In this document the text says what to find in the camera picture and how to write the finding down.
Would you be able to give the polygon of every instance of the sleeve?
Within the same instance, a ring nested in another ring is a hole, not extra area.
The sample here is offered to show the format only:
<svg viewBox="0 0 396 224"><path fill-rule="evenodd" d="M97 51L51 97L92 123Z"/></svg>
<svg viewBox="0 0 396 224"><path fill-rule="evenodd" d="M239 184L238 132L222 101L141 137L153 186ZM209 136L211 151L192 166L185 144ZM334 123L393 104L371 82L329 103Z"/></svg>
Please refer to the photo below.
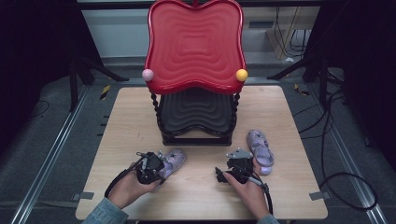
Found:
<svg viewBox="0 0 396 224"><path fill-rule="evenodd" d="M257 224L279 224L273 215L262 217Z"/></svg>
<svg viewBox="0 0 396 224"><path fill-rule="evenodd" d="M82 222L83 224L120 224L124 223L128 214L114 203L104 198Z"/></svg>

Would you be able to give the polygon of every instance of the concentric groove pattern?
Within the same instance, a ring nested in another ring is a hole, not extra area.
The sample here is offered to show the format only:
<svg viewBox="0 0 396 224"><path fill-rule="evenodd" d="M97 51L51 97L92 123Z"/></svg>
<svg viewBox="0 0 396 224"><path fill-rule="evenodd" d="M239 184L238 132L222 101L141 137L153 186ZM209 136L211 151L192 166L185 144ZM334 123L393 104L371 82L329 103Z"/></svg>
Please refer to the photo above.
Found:
<svg viewBox="0 0 396 224"><path fill-rule="evenodd" d="M163 127L168 132L198 129L227 133L232 120L233 97L201 88L167 94L162 97Z"/></svg>
<svg viewBox="0 0 396 224"><path fill-rule="evenodd" d="M241 91L235 73L246 68L241 49L242 11L233 1L191 7L159 1L149 13L146 68L154 72L151 91L166 94L189 87L219 93Z"/></svg>

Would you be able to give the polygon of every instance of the light wood tabletop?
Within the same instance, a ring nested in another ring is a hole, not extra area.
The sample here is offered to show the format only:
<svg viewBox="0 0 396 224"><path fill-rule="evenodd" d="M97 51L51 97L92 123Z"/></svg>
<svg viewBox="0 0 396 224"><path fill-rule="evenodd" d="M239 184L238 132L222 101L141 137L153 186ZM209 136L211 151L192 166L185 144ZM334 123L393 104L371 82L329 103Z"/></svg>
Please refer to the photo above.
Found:
<svg viewBox="0 0 396 224"><path fill-rule="evenodd" d="M187 159L152 193L140 197L124 211L134 220L254 219L233 188L216 179L215 167L227 170L226 153L248 150L247 134L261 130L274 153L275 164L262 181L268 184L278 219L322 219L328 215L322 199L312 201L318 183L278 86L245 86L241 92L233 143L229 147L164 146L147 88L123 88L114 104L94 159L76 216L85 219L103 199L114 177L140 157L136 152L163 153L181 148Z"/></svg>

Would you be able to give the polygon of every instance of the black horizontal bar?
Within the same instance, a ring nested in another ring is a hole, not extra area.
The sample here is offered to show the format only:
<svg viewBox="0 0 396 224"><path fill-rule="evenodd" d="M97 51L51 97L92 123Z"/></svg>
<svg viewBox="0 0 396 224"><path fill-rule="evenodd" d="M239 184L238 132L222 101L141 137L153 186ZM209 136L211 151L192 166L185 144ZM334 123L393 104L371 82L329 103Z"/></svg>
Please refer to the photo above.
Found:
<svg viewBox="0 0 396 224"><path fill-rule="evenodd" d="M346 0L240 0L241 7L322 7L345 3ZM142 9L150 8L155 1L58 3L60 7L78 7L81 10Z"/></svg>

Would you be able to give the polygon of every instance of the shoe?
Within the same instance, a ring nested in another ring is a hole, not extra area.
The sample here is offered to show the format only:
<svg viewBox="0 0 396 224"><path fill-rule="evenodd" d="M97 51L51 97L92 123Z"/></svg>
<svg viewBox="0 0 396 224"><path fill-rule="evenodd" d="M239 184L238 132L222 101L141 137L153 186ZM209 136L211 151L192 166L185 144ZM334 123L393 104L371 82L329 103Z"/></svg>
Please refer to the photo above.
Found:
<svg viewBox="0 0 396 224"><path fill-rule="evenodd" d="M262 167L262 175L269 175L274 165L274 154L268 148L265 135L258 130L251 130L247 134L247 145L256 158L257 163Z"/></svg>
<svg viewBox="0 0 396 224"><path fill-rule="evenodd" d="M169 175L178 170L186 160L186 154L181 149L172 149L165 155L163 155L165 165L164 168L159 172L160 176L167 178Z"/></svg>

